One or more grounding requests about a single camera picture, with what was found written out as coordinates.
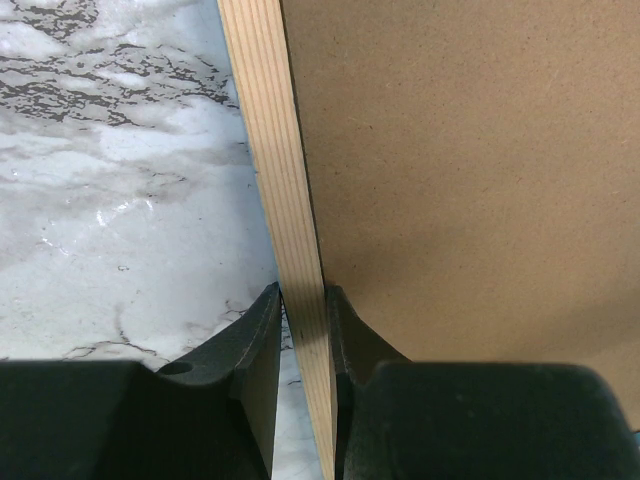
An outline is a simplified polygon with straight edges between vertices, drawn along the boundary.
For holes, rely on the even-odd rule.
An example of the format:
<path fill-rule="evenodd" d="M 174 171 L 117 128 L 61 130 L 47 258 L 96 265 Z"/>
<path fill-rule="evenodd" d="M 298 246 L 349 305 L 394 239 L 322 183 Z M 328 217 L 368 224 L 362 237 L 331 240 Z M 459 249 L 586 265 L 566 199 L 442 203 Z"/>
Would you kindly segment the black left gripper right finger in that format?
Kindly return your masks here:
<path fill-rule="evenodd" d="M 594 371 L 413 362 L 326 292 L 339 479 L 635 479 L 639 448 Z"/>

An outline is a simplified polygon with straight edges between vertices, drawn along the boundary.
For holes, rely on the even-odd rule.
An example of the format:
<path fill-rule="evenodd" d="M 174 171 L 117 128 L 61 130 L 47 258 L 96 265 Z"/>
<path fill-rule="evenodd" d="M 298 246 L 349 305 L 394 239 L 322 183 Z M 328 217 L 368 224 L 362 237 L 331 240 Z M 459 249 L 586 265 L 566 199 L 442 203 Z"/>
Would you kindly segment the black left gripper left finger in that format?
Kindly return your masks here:
<path fill-rule="evenodd" d="M 267 479 L 281 295 L 152 371 L 133 360 L 1 365 L 5 479 Z"/>

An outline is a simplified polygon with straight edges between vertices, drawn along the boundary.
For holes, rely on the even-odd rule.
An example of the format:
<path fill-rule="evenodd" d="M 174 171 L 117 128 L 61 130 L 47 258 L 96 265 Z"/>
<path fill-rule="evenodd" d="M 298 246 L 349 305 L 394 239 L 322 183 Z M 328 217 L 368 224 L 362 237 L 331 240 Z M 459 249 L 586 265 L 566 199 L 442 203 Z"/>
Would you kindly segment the blue picture frame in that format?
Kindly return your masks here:
<path fill-rule="evenodd" d="M 324 281 L 278 1 L 218 4 L 320 466 L 334 478 Z"/>

